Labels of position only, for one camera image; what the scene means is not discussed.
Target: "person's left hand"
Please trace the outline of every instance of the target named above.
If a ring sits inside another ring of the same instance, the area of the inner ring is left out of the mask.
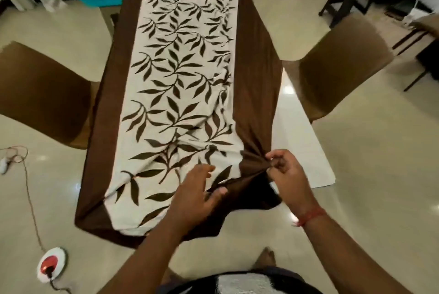
[[[215,166],[208,164],[195,165],[175,192],[163,221],[178,230],[181,236],[206,219],[228,192],[225,186],[219,187],[206,200],[206,179],[214,169]]]

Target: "glossy floor tile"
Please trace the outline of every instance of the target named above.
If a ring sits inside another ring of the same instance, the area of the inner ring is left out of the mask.
[[[281,59],[299,59],[329,30],[317,13],[326,0],[254,0]],[[388,43],[404,31],[372,9],[368,17]],[[99,80],[111,40],[98,10],[78,2],[56,14],[41,7],[8,9],[0,17],[0,46],[16,40]],[[439,287],[439,84],[414,56],[428,39],[398,57],[349,95],[313,128],[336,176],[315,189],[321,205],[392,275],[415,293]],[[25,145],[29,187],[46,247],[65,247],[69,264],[58,284],[76,293],[96,291],[132,253],[74,227],[85,151],[70,149],[0,116],[0,147]],[[41,256],[20,165],[0,176],[0,292],[49,293],[36,280]],[[186,242],[171,261],[180,275],[198,277],[247,269],[263,247],[278,265],[301,274],[323,293],[335,293],[306,236],[290,226],[288,210],[238,211],[220,235]]]

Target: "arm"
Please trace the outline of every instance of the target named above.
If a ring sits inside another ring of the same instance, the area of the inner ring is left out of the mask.
[[[178,187],[162,221],[99,294],[153,294],[182,237],[201,223],[227,193],[220,187],[205,201],[206,178],[215,167],[196,165]]]
[[[287,150],[274,150],[266,157],[273,166],[268,175],[275,181],[280,197],[294,215],[300,217],[319,207],[294,155]],[[309,220],[303,229],[339,293],[410,294],[328,215]]]

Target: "dining table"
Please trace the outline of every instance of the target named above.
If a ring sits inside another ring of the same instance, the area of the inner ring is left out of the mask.
[[[217,168],[206,190],[229,196],[185,240],[281,202],[272,149],[312,188],[335,183],[252,0],[124,0],[93,111],[75,225],[116,244],[137,247],[197,163]]]

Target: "brown leaf pattern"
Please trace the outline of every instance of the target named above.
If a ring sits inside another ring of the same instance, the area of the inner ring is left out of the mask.
[[[217,167],[206,189],[239,177],[229,96],[237,9],[238,0],[142,1],[104,201],[123,234],[152,229],[197,163]]]

